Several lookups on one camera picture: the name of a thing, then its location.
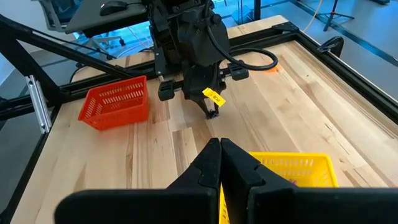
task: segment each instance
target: black clamp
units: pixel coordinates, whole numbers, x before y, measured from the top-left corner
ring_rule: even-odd
[[[344,38],[341,36],[336,36],[323,43],[318,47],[317,50],[321,53],[325,53],[330,50],[331,53],[335,54],[337,57],[340,57],[343,46]]]
[[[161,101],[171,100],[172,98],[174,98],[174,83],[174,80],[164,81],[160,83],[157,94]]]
[[[299,30],[299,28],[291,22],[284,22],[282,24],[273,25],[272,28],[275,30],[291,31],[291,32]]]
[[[236,65],[234,63],[228,64],[228,73],[231,74],[232,79],[235,81],[249,78],[249,70],[242,68],[239,65]]]

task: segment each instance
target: white cable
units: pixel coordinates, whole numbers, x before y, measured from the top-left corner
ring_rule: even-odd
[[[127,27],[127,28],[130,30],[130,32],[137,38],[137,40],[138,40],[144,47],[149,48],[148,46],[146,46],[146,44],[145,44],[144,42],[142,42],[142,41],[140,40],[140,38],[138,38],[138,36],[131,30],[130,27]]]
[[[151,43],[151,42],[152,42],[152,38],[148,38],[148,36],[145,35],[145,34],[143,34],[139,29],[135,29],[134,27],[131,27],[131,28],[132,28],[134,31],[138,32],[140,35],[144,36],[145,39],[148,41],[148,43]]]
[[[305,31],[310,27],[311,23],[312,23],[313,20],[315,19],[315,16],[317,16],[318,11],[319,11],[319,9],[321,8],[322,1],[323,1],[323,0],[319,0],[319,4],[318,4],[318,7],[317,7],[317,10],[314,12],[313,17],[312,17],[310,23],[308,23],[308,25],[307,25],[306,28],[303,30],[303,32],[305,32]]]
[[[135,45],[135,46],[133,46],[133,47],[130,47],[130,48],[126,49],[126,50],[123,50],[122,52],[120,52],[120,53],[118,54],[118,58],[121,57],[122,55],[124,55],[125,53],[129,52],[130,50],[136,49],[137,47],[139,47],[139,46],[141,46],[141,45],[142,45],[142,44],[138,44],[138,45]]]

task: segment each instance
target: yellow sticky note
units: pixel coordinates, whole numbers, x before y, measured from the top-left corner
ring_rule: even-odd
[[[217,92],[213,91],[211,88],[206,88],[202,91],[205,96],[213,100],[219,107],[221,107],[225,100]]]

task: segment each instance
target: wooden tabletop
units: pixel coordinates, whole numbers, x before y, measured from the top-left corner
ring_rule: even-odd
[[[234,27],[230,37],[285,22],[281,16]],[[279,58],[266,72],[227,81],[220,116],[206,120],[182,93],[161,102],[158,80],[147,82],[147,122],[99,132],[77,121],[83,100],[60,109],[12,219],[53,222],[64,197],[83,189],[165,188],[211,137],[230,138],[247,151],[325,152],[340,186],[398,185],[398,127],[296,42],[268,48]],[[241,55],[262,65],[268,58]],[[111,61],[129,66],[152,60],[140,53]],[[101,74],[84,68],[75,80]]]

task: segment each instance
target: orange basket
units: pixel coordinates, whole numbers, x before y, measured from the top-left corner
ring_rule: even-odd
[[[105,130],[148,119],[146,76],[92,88],[78,120]]]

